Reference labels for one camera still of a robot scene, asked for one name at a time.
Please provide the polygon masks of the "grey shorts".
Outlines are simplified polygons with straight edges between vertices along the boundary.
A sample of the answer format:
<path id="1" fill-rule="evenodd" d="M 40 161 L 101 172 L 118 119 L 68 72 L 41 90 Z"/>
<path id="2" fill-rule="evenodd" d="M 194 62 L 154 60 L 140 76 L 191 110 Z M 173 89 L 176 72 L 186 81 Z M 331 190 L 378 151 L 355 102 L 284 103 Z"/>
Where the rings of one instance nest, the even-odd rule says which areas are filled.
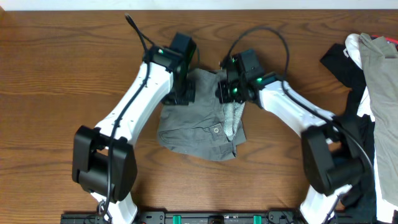
<path id="1" fill-rule="evenodd" d="M 157 140 L 172 152 L 209 161 L 237 156 L 237 145 L 246 142 L 241 117 L 244 103 L 221 104 L 215 96 L 222 70 L 195 69 L 188 74 L 196 85 L 195 101 L 187 106 L 164 105 Z"/>

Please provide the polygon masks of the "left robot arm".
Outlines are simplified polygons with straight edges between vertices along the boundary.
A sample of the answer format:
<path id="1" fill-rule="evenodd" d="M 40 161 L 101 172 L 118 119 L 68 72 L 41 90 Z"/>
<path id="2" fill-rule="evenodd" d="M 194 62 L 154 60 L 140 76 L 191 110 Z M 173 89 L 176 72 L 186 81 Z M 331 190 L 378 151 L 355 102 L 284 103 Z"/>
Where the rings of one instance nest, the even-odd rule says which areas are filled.
<path id="1" fill-rule="evenodd" d="M 197 49 L 177 33 L 171 45 L 153 45 L 136 79 L 117 106 L 94 128 L 81 126 L 73 140 L 72 179 L 98 202 L 96 214 L 62 215 L 62 223 L 133 223 L 137 207 L 131 189 L 137 177 L 134 146 L 159 103 L 188 105 L 195 83 L 187 79 Z"/>

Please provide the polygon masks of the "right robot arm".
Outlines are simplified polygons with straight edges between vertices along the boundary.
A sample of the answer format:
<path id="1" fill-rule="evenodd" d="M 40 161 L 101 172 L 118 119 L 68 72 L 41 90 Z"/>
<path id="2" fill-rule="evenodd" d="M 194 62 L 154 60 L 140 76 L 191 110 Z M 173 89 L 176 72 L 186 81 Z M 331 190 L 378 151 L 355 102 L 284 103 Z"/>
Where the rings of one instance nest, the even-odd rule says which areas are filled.
<path id="1" fill-rule="evenodd" d="M 227 55 L 220 63 L 226 79 L 215 95 L 220 103 L 251 102 L 270 112 L 301 140 L 303 168 L 310 183 L 299 208 L 299 217 L 267 217 L 269 223 L 353 223 L 339 218 L 339 201 L 373 172 L 373 165 L 359 141 L 355 119 L 323 110 L 291 89 L 283 76 L 265 72 L 255 51 Z"/>

